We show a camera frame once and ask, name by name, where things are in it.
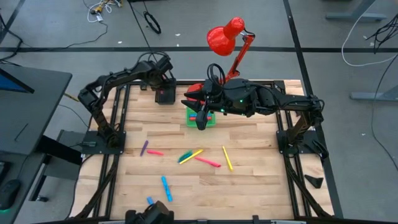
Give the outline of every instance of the white cable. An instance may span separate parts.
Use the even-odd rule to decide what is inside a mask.
[[[101,0],[99,3],[92,5],[92,6],[88,9],[88,12],[87,12],[87,21],[88,21],[88,22],[98,22],[97,19],[94,20],[94,21],[91,21],[91,20],[90,20],[91,9],[94,8],[95,6],[98,6],[98,5],[102,4],[103,2],[104,2],[104,0]],[[116,4],[115,4],[115,3],[111,3],[111,2],[107,2],[107,3],[105,4],[104,7],[105,7],[105,9],[106,9],[106,11],[107,11],[108,13],[111,13],[111,12],[112,12],[112,7],[111,7],[110,5],[116,5]]]
[[[87,12],[87,21],[88,21],[88,22],[98,22],[97,19],[96,19],[95,21],[91,21],[91,20],[90,20],[90,12],[91,12],[91,9],[94,8],[94,6],[97,6],[97,5],[101,4],[101,3],[102,3],[102,1],[99,2],[99,3],[97,3],[97,4],[92,5],[92,6],[88,9],[88,12]]]
[[[362,16],[372,7],[373,4],[374,4],[374,2],[373,2],[373,3],[368,7],[368,9],[365,10],[365,11],[362,13],[362,15],[356,20],[356,22],[354,23],[353,27],[352,27],[351,30],[349,31],[349,33],[348,33],[348,35],[347,35],[347,38],[346,38],[346,40],[345,40],[344,43],[343,43],[343,46],[341,46],[341,56],[343,56],[343,60],[344,60],[344,62],[345,62],[347,65],[350,65],[350,66],[353,66],[353,67],[362,67],[362,66],[367,66],[367,65],[374,65],[374,64],[379,64],[379,63],[388,62],[388,61],[392,60],[394,57],[397,56],[397,55],[395,55],[395,56],[392,56],[391,58],[382,60],[382,61],[380,61],[380,62],[365,63],[365,64],[363,64],[363,65],[354,65],[354,64],[351,64],[351,63],[347,62],[346,58],[344,57],[344,46],[346,45],[347,40],[348,40],[348,38],[350,37],[350,35],[351,35],[351,33],[352,33],[354,27],[355,27],[356,24],[359,22],[359,20],[362,18]]]

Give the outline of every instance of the purple marker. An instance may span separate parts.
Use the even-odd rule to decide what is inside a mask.
[[[144,146],[142,147],[142,150],[141,150],[141,153],[139,154],[139,156],[144,155],[144,151],[145,151],[145,149],[147,148],[148,143],[149,143],[149,141],[146,140]]]

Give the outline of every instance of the green led light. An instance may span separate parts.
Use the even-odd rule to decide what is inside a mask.
[[[5,214],[10,211],[11,208],[5,209],[5,210],[0,210],[0,214]]]

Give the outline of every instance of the floor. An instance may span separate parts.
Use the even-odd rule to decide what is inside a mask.
[[[339,48],[353,22],[328,21],[327,12],[344,12],[354,9],[360,1],[290,0],[290,7],[303,48]],[[138,16],[147,40],[153,47],[206,47],[205,35],[214,26],[225,25],[233,16],[241,16],[248,31],[256,34],[255,47],[294,47],[289,23],[282,1],[252,0],[168,0],[147,1],[148,10],[160,22],[162,34],[157,35],[145,27]],[[132,4],[142,12],[141,2]],[[86,20],[87,8],[81,0],[42,0],[0,2],[0,12],[11,30],[32,47],[65,47],[72,43],[93,40],[105,26]],[[398,9],[395,0],[376,1],[369,12],[379,12],[389,21]],[[146,51],[146,43],[127,4],[113,7],[104,13],[108,33],[93,43],[73,46],[72,52],[19,53],[11,62],[26,67],[70,72],[73,78],[67,92],[77,95],[80,89],[96,77],[109,71],[131,67],[136,58]],[[347,48],[370,48],[369,36],[387,21],[359,23],[346,43]],[[15,47],[17,40],[9,34],[0,47]],[[383,47],[398,46],[398,38]],[[9,52],[0,52],[0,57]],[[209,51],[169,52],[174,74],[179,79],[205,78],[206,67],[212,62],[229,68],[233,56],[220,57]],[[351,63],[366,63],[391,57],[391,53],[345,54]],[[313,92],[326,101],[323,130],[330,152],[331,163],[345,218],[398,222],[398,172],[371,134],[370,102],[349,99],[351,91],[374,91],[387,64],[367,67],[350,67],[338,53],[304,53],[308,76]],[[250,51],[239,66],[243,78],[302,79],[297,55],[290,52]],[[395,62],[386,74],[381,91],[397,85],[398,71]],[[72,107],[86,122],[89,114],[78,103],[69,99],[63,105]],[[398,156],[398,121],[395,103],[376,103],[374,129],[380,141],[393,156]],[[46,135],[57,137],[61,129],[84,132],[85,126],[66,108],[55,112]],[[41,192],[48,196],[46,204],[26,202],[16,223],[34,223],[60,220],[66,217],[72,204],[73,181],[48,179]]]

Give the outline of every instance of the red desk lamp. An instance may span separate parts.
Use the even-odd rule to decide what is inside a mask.
[[[235,38],[239,34],[243,35],[244,44],[238,56],[235,58],[235,61],[225,78],[225,82],[228,82],[228,80],[233,77],[239,76],[240,73],[239,71],[237,71],[236,68],[242,61],[244,54],[248,51],[251,43],[255,38],[255,35],[252,32],[248,32],[244,28],[244,21],[240,17],[234,17],[226,26],[214,27],[207,33],[207,42],[210,49],[221,56],[228,56],[233,52],[233,50],[235,49]],[[197,83],[190,86],[187,92],[197,91],[201,88],[202,84]]]

